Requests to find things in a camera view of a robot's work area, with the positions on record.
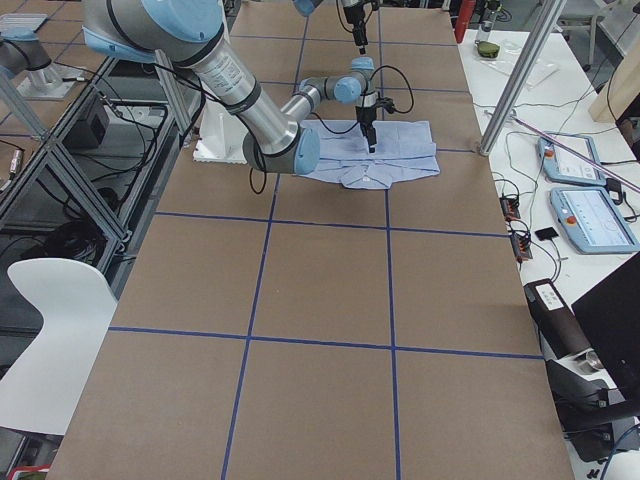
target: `black cable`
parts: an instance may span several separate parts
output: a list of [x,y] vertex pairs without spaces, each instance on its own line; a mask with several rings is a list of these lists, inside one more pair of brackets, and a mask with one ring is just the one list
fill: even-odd
[[19,237],[19,238],[16,238],[15,240],[9,242],[9,244],[0,251],[0,258],[2,258],[9,251],[9,249],[11,247],[13,247],[16,243],[20,242],[21,240],[31,240],[33,242],[36,242],[36,243],[40,244],[40,245],[44,245],[44,243],[41,240],[38,240],[35,237]]
[[627,163],[638,163],[638,160],[634,158],[633,160],[621,160],[620,162],[600,162],[600,165],[616,166],[625,165]]
[[[338,12],[338,20],[340,20],[340,25],[342,25],[342,29],[347,33],[353,34],[353,30],[349,30],[347,26],[344,24],[344,20],[342,20],[342,13],[340,12],[340,4],[338,3],[338,0],[336,0],[336,11]],[[367,15],[367,18],[364,20],[365,26],[369,23],[369,19],[371,18],[372,14],[373,14],[373,7],[371,8],[369,15]]]
[[42,180],[40,180],[40,179],[36,179],[36,183],[37,183],[38,185],[40,185],[40,188],[42,188],[42,190],[44,190],[44,192],[45,192],[47,195],[49,195],[49,197],[51,197],[51,198],[52,198],[53,200],[55,200],[57,203],[59,203],[60,205],[62,205],[63,212],[64,212],[65,214],[67,214],[67,213],[66,213],[66,210],[67,210],[67,209],[68,209],[68,210],[70,210],[71,212],[73,212],[73,214],[74,214],[74,215],[76,215],[76,218],[71,217],[73,220],[78,220],[78,218],[82,218],[82,217],[83,217],[83,215],[82,215],[82,213],[81,213],[81,212],[79,212],[79,211],[75,210],[74,208],[72,208],[72,207],[69,205],[69,199],[67,199],[67,200],[65,201],[65,200],[62,200],[62,199],[58,198],[58,197],[57,197],[57,196],[56,196],[56,195],[55,195],[51,190],[49,190],[49,189],[47,188],[47,186],[46,186],[44,183],[42,183]]
[[516,189],[516,193],[515,194],[508,194],[508,195],[515,195],[516,196],[516,200],[518,201],[518,203],[520,203],[520,189],[518,188],[518,185],[516,185],[514,182],[512,182],[508,178],[504,178],[504,176],[503,176],[503,178],[495,178],[493,181],[494,182],[503,182],[501,196],[503,196],[505,198],[508,198],[508,197],[504,194],[504,184],[508,183],[509,185],[512,185]]
[[631,215],[624,217],[624,219],[628,223],[635,223],[638,220],[638,217],[640,217],[640,215],[638,215],[636,210],[629,203],[629,200],[627,200],[627,192],[622,193],[622,201],[627,205],[627,207],[629,207],[629,210],[631,210]]
[[560,278],[560,273],[562,272],[562,258],[560,257],[560,250],[558,249],[558,245],[556,245],[556,242],[553,241],[553,238],[550,238],[549,240],[551,241],[551,245],[553,245],[553,249],[556,251],[556,256],[558,259],[558,272],[551,279],[551,282],[555,282]]
[[513,15],[506,8],[501,8],[498,16],[496,17],[496,22],[510,22],[513,20]]
[[27,70],[29,70],[30,68],[33,67],[33,65],[31,64],[31,60],[29,59],[29,55],[27,55],[26,52],[24,50],[22,50],[22,48],[20,48],[18,45],[16,45],[11,40],[7,40],[6,38],[3,38],[2,41],[4,43],[6,43],[7,45],[11,45],[13,48],[15,48],[18,51],[18,53],[22,56],[24,61],[27,63]]
[[[163,65],[159,65],[157,63],[154,63],[154,66],[156,66],[157,68],[160,68],[161,70],[166,70],[168,72],[171,72],[173,75],[175,75],[177,78],[179,78],[180,80],[182,80],[184,82],[183,85],[188,86],[189,88],[192,88],[192,89],[200,92],[201,94],[205,95],[212,102],[219,103],[223,107],[228,108],[228,105],[226,105],[219,98],[216,98],[210,92],[205,90],[201,85],[195,84],[194,82],[192,82],[191,80],[186,78],[181,73],[176,72],[175,70],[173,70],[171,68],[167,68],[167,67],[165,67]],[[256,189],[254,184],[253,184],[253,174],[252,174],[251,171],[249,172],[249,186],[251,187],[251,190],[253,191],[253,193],[255,193],[256,195],[260,195],[262,192],[264,192],[264,189],[265,189],[266,184],[267,184],[267,178],[266,177],[267,177],[267,173],[268,172],[267,172],[266,161],[265,161],[265,158],[264,158],[264,152],[260,148],[260,144],[258,143],[258,139],[256,138],[255,134],[251,131],[251,129],[249,128],[247,123],[244,121],[244,119],[239,115],[237,115],[236,118],[242,122],[242,124],[247,128],[247,131],[249,132],[249,135],[251,135],[251,138],[253,139],[253,143],[254,143],[254,147],[253,148],[254,148],[254,155],[255,155],[255,159],[256,159],[256,164],[258,165],[258,169],[257,170],[261,171],[264,174],[264,179],[263,179],[264,181],[263,181],[262,187],[259,188],[259,189]]]
[[329,132],[333,133],[334,135],[344,135],[345,133],[349,133],[351,130],[353,130],[358,126],[358,122],[355,122],[347,130],[344,130],[342,132],[336,132],[335,130],[331,130],[331,128],[329,128],[329,126],[326,123],[324,123],[324,120],[322,119],[322,117],[320,117],[320,115],[318,115],[316,112],[311,112],[309,115],[313,115],[318,120],[320,120],[320,123],[322,124],[322,126],[326,128]]
[[15,143],[7,142],[6,140],[2,140],[2,139],[0,139],[0,143],[4,143],[5,145],[9,145],[10,147],[20,150],[21,152],[24,152],[24,148],[16,145]]
[[613,459],[613,456],[616,453],[618,453],[618,447],[620,446],[622,441],[625,438],[627,438],[629,435],[631,435],[631,432],[638,429],[640,429],[640,423],[637,423],[634,426],[628,428],[622,435],[620,435],[620,438],[618,438],[618,441],[613,445],[613,448],[611,449],[611,453],[609,453],[609,458],[607,459],[607,462],[604,464],[604,468],[602,469],[602,475],[600,475],[600,480],[605,480],[607,472],[609,471],[609,466],[611,465],[611,460]]
[[373,80],[373,77],[376,76],[379,72],[381,72],[385,68],[387,68],[389,70],[393,70],[394,72],[398,73],[402,77],[402,79],[404,80],[404,82],[407,85],[407,88],[409,89],[409,95],[411,97],[411,105],[409,106],[409,108],[407,110],[398,110],[397,108],[394,107],[395,112],[401,113],[403,115],[409,113],[411,110],[413,110],[413,106],[415,105],[415,99],[413,98],[413,89],[411,88],[411,84],[409,83],[409,80],[407,79],[406,75],[404,73],[402,73],[402,71],[399,68],[396,68],[396,67],[394,67],[392,65],[380,65],[378,68],[376,68],[373,71],[373,73],[371,74],[370,79]]
[[536,242],[534,242],[533,240],[531,241],[531,245],[534,245],[536,247],[538,247],[540,250],[542,250],[553,262],[553,275],[551,276],[551,278],[557,278],[559,276],[559,272],[560,272],[560,267],[558,265],[558,262],[556,261],[555,258],[553,258],[553,255],[551,255],[546,248],[542,247],[541,245],[537,244]]
[[[73,68],[73,69],[76,69],[76,70],[82,70],[83,72],[87,72],[87,73],[90,73],[91,75],[94,75],[94,76],[98,77],[98,79],[99,79],[101,82],[104,82],[104,84],[105,84],[107,87],[109,87],[109,89],[111,90],[111,92],[113,92],[113,94],[116,96],[116,98],[117,98],[118,100],[120,100],[120,102],[121,102],[123,105],[126,105],[126,102],[123,100],[123,98],[120,96],[120,94],[116,91],[116,89],[115,89],[115,88],[113,88],[113,86],[111,85],[111,83],[109,83],[109,82],[104,78],[104,75],[102,75],[101,73],[98,73],[98,72],[96,72],[96,71],[94,71],[94,70],[90,70],[90,69],[85,68],[85,67],[74,67],[73,65],[68,65],[68,64],[66,64],[66,63],[62,63],[62,62],[58,62],[58,61],[55,61],[55,62],[53,62],[53,63],[55,63],[56,65],[60,65],[60,66],[62,66],[62,67]],[[140,127],[141,127],[141,126],[149,127],[149,125],[144,125],[143,123],[136,122],[135,120],[128,120],[128,119],[125,119],[125,118],[123,117],[123,115],[122,115],[122,113],[121,113],[121,112],[117,112],[117,111],[112,107],[112,105],[111,105],[111,100],[109,100],[109,99],[107,98],[107,96],[104,94],[104,92],[101,92],[100,90],[98,90],[98,92],[101,94],[101,96],[102,96],[103,100],[107,103],[107,107],[109,107],[109,109],[110,109],[110,110],[111,110],[111,111],[112,111],[112,112],[113,112],[113,113],[114,113],[118,118],[120,118],[120,119],[122,119],[122,120],[124,120],[124,121],[129,121],[129,123],[133,123],[134,125],[136,125],[136,129],[138,130],[138,134],[140,135],[140,138],[142,138],[142,141],[143,141],[143,144],[144,144],[144,142],[145,142],[145,140],[144,140],[144,135],[142,134],[142,131],[140,130]],[[128,107],[128,110],[129,110],[129,113],[131,114],[131,118],[133,118],[133,111],[131,110],[131,108],[130,108],[130,107]]]
[[133,191],[133,187],[138,181],[138,177],[142,173],[142,170],[151,161],[153,156],[157,153],[158,135],[160,134],[161,126],[154,131],[153,138],[151,139],[151,143],[149,143],[149,148],[145,151],[144,156],[142,157],[144,161],[142,160],[140,161],[140,166],[136,169],[135,171],[136,173],[134,174],[133,178],[129,182],[129,186],[127,187],[127,190],[125,191],[124,195],[122,195],[122,198],[118,201],[118,214],[120,213],[120,209],[122,208],[122,205],[124,205],[124,203],[128,200],[129,196],[131,195],[131,192]]
[[98,160],[97,158],[92,157],[91,155],[87,155],[86,153],[72,153],[71,155],[74,156],[74,157],[83,157],[83,158],[86,158],[88,160],[91,160],[93,163],[97,163],[101,167],[104,167],[107,170],[111,170],[112,172],[126,173],[126,172],[130,171],[129,169],[120,169],[120,168],[115,168],[115,167],[112,167],[110,165],[107,165],[106,163],[103,163],[100,160]]

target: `cable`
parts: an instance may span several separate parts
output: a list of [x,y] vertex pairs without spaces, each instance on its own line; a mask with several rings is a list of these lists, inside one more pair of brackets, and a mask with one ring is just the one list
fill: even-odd
[[404,73],[402,73],[402,71],[399,68],[396,68],[392,65],[380,65],[378,68],[376,68],[373,73],[371,74],[370,79],[373,80],[373,77],[375,77],[379,72],[381,72],[382,70],[384,70],[385,68],[389,69],[389,70],[393,70],[394,72],[398,73],[402,79],[404,80],[404,82],[407,85],[407,88],[409,89],[409,95],[411,97],[411,105],[409,106],[409,108],[407,110],[398,110],[397,108],[394,107],[395,112],[397,113],[401,113],[401,114],[407,114],[409,113],[411,110],[413,110],[413,106],[415,105],[415,99],[413,98],[413,89],[411,88],[411,84],[409,83],[409,80],[407,79],[406,75]]
[[634,158],[633,160],[621,160],[619,162],[600,162],[600,165],[615,167],[616,165],[625,165],[627,163],[638,163],[638,159]]
[[555,282],[560,278],[560,273],[562,271],[562,257],[560,257],[560,250],[558,249],[556,242],[553,241],[553,238],[550,238],[549,241],[551,241],[551,245],[553,245],[553,249],[556,251],[556,258],[558,259],[558,272],[551,279],[552,282]]
[[103,163],[100,160],[98,160],[97,158],[92,157],[91,155],[87,155],[86,153],[72,153],[72,156],[86,158],[88,160],[91,160],[94,163],[97,163],[101,167],[106,168],[107,170],[111,170],[112,172],[126,173],[126,172],[129,171],[129,169],[120,169],[120,168],[115,168],[115,167],[112,167],[110,165],[107,165],[106,163]]
[[627,205],[627,207],[629,207],[629,210],[631,210],[631,215],[629,215],[628,217],[624,217],[624,219],[628,223],[635,223],[640,215],[637,214],[636,210],[629,203],[629,200],[627,200],[627,192],[622,193],[622,201]]
[[[518,202],[518,204],[520,203],[520,189],[518,188],[518,185],[516,185],[514,182],[512,182],[508,178],[504,178],[504,175],[502,176],[502,178],[495,178],[493,181],[494,182],[503,182],[503,184],[502,184],[502,192],[500,193],[500,195],[502,197],[509,198],[508,195],[515,195],[516,201]],[[508,183],[509,185],[512,185],[516,189],[516,193],[515,194],[513,194],[513,193],[512,194],[508,194],[508,195],[504,194],[504,184],[506,184],[506,183]]]
[[[75,210],[74,208],[72,208],[71,206],[69,206],[69,201],[71,200],[71,197],[67,198],[67,200],[66,200],[66,201],[65,201],[65,200],[62,200],[62,199],[58,198],[58,197],[57,197],[57,196],[56,196],[56,195],[55,195],[51,190],[49,190],[49,189],[47,188],[47,186],[46,186],[44,183],[42,183],[42,180],[40,180],[40,179],[36,179],[36,183],[37,183],[38,185],[40,185],[40,188],[42,188],[42,190],[44,190],[44,192],[45,192],[47,195],[49,195],[53,200],[55,200],[57,203],[59,203],[60,205],[62,205],[63,212],[65,213],[65,215],[66,215],[67,217],[71,218],[72,220],[78,220],[78,219],[80,219],[80,218],[82,218],[82,217],[83,217],[83,215],[82,215],[82,213],[81,213],[81,212],[79,212],[78,210]],[[69,215],[69,214],[68,214],[68,212],[67,212],[67,210],[71,211],[71,212],[75,215],[75,217],[74,217],[74,216],[72,216],[72,215]]]
[[29,69],[31,69],[33,67],[33,65],[31,64],[31,60],[29,59],[29,55],[27,55],[25,53],[25,51],[22,50],[22,48],[20,48],[18,45],[16,45],[11,40],[7,40],[6,38],[3,38],[2,41],[4,43],[6,43],[7,45],[11,45],[13,48],[15,48],[18,51],[18,53],[22,56],[24,61],[27,63],[27,70],[29,70]]
[[6,140],[2,140],[2,139],[0,139],[0,143],[4,143],[5,145],[9,145],[10,147],[20,150],[21,152],[24,152],[24,148],[16,145],[15,143],[7,142]]
[[[338,12],[338,20],[340,20],[340,25],[342,25],[342,29],[347,33],[353,34],[353,30],[349,30],[347,26],[344,24],[344,21],[342,20],[342,14],[340,13],[340,4],[338,3],[338,0],[336,0],[336,11]],[[369,19],[371,18],[372,13],[373,13],[373,7],[371,7],[371,11],[369,12],[369,15],[367,15],[367,18],[364,21],[365,26],[369,23]]]
[[358,122],[355,122],[347,130],[344,130],[342,132],[336,132],[335,130],[331,130],[331,128],[329,128],[329,126],[326,123],[324,123],[324,120],[316,112],[311,112],[309,115],[313,115],[318,120],[320,120],[320,123],[322,124],[322,126],[326,128],[329,132],[333,133],[334,135],[344,135],[345,133],[349,133],[351,130],[353,130],[358,126]]
[[0,258],[2,258],[4,254],[7,253],[11,247],[13,247],[16,243],[20,242],[21,240],[31,240],[32,242],[36,242],[40,245],[44,245],[44,243],[41,240],[38,240],[35,237],[19,237],[9,242],[9,244],[0,251]]
[[622,441],[625,438],[627,438],[629,435],[631,435],[631,432],[633,432],[634,430],[638,430],[639,428],[640,428],[640,423],[628,428],[622,435],[620,435],[620,438],[613,445],[613,448],[611,449],[611,453],[609,454],[609,458],[607,459],[606,463],[604,464],[604,468],[602,469],[602,475],[600,475],[600,480],[605,480],[607,472],[609,471],[609,466],[611,465],[611,460],[613,459],[613,456],[616,453],[618,453],[618,447],[620,446]]
[[502,7],[499,10],[498,16],[496,17],[496,22],[510,22],[511,20],[513,20],[513,15],[511,14],[511,12]]
[[[101,82],[104,82],[104,84],[105,84],[107,87],[109,87],[109,89],[113,92],[113,94],[116,96],[116,98],[117,98],[118,100],[120,100],[121,104],[126,106],[126,102],[123,100],[123,98],[120,96],[120,94],[116,91],[116,89],[115,89],[115,88],[113,88],[113,86],[112,86],[112,85],[111,85],[111,84],[110,84],[110,83],[109,83],[109,82],[104,78],[104,75],[102,75],[101,73],[98,73],[98,72],[96,72],[96,71],[90,70],[90,69],[85,68],[85,67],[74,67],[73,65],[68,65],[68,64],[66,64],[66,63],[62,63],[62,62],[58,62],[58,61],[55,61],[55,62],[53,62],[53,63],[55,63],[56,65],[60,65],[60,66],[62,66],[62,67],[73,68],[73,69],[76,69],[76,70],[82,70],[83,72],[87,72],[87,73],[90,73],[90,74],[92,74],[92,75],[94,75],[94,76],[98,77],[98,79],[100,79],[100,81],[101,81]],[[135,124],[135,125],[136,125],[137,130],[138,130],[138,134],[140,135],[140,138],[142,138],[142,141],[144,142],[144,141],[145,141],[145,140],[144,140],[144,135],[142,134],[142,131],[140,130],[140,127],[141,127],[141,126],[149,127],[149,125],[144,125],[143,123],[136,122],[135,120],[125,119],[125,118],[123,117],[123,115],[122,115],[122,113],[121,113],[121,112],[117,112],[117,111],[113,108],[111,100],[110,100],[110,99],[109,99],[109,98],[104,94],[104,92],[100,91],[100,90],[98,89],[98,86],[97,86],[97,85],[95,85],[95,83],[92,83],[91,85],[93,85],[93,86],[94,86],[94,88],[98,91],[98,93],[100,94],[100,96],[101,96],[101,98],[103,99],[103,101],[107,104],[107,107],[109,107],[109,109],[110,109],[110,110],[111,110],[111,111],[112,111],[112,112],[113,112],[113,113],[114,113],[118,118],[120,118],[121,120],[124,120],[124,121],[128,121],[129,123],[133,123],[133,124]],[[134,115],[133,115],[133,110],[131,110],[131,108],[130,108],[130,107],[127,107],[127,109],[129,110],[129,113],[131,114],[131,118],[133,118],[133,117],[134,117]]]
[[[208,92],[206,89],[204,89],[202,87],[202,85],[195,84],[194,82],[192,82],[191,80],[186,78],[184,75],[182,75],[179,72],[176,72],[175,70],[173,70],[171,68],[167,68],[167,67],[165,67],[163,65],[159,65],[157,63],[154,63],[153,65],[155,67],[157,67],[157,68],[160,68],[161,70],[166,70],[168,72],[171,72],[173,75],[176,76],[176,78],[178,78],[178,79],[180,79],[180,80],[182,80],[184,82],[183,85],[200,92],[202,95],[207,97],[207,99],[211,100],[212,102],[219,103],[223,107],[228,108],[228,105],[226,105],[219,98],[216,98],[215,96],[213,96],[210,92]],[[251,129],[249,128],[247,123],[244,121],[244,119],[240,115],[237,115],[236,118],[242,122],[242,124],[247,128],[247,131],[249,132],[249,135],[251,135],[251,138],[253,139],[253,152],[254,152],[256,164],[258,166],[257,170],[261,171],[264,174],[262,187],[259,188],[259,189],[256,189],[254,184],[253,184],[253,172],[252,171],[249,172],[249,186],[251,187],[251,190],[253,191],[253,193],[255,193],[256,195],[260,195],[261,193],[264,192],[264,189],[265,189],[266,184],[267,184],[267,174],[268,174],[268,172],[267,172],[266,161],[265,161],[265,158],[264,158],[265,155],[264,155],[264,152],[262,151],[262,149],[260,148],[260,144],[258,143],[258,139],[256,138],[255,134],[251,131]]]
[[551,281],[555,281],[553,280],[554,278],[557,279],[560,276],[560,266],[558,265],[558,262],[556,261],[555,258],[553,258],[553,255],[551,255],[549,253],[549,251],[544,248],[542,245],[537,244],[536,242],[534,242],[533,240],[531,241],[531,245],[534,245],[536,247],[538,247],[540,250],[542,250],[553,262],[553,275],[551,276]]

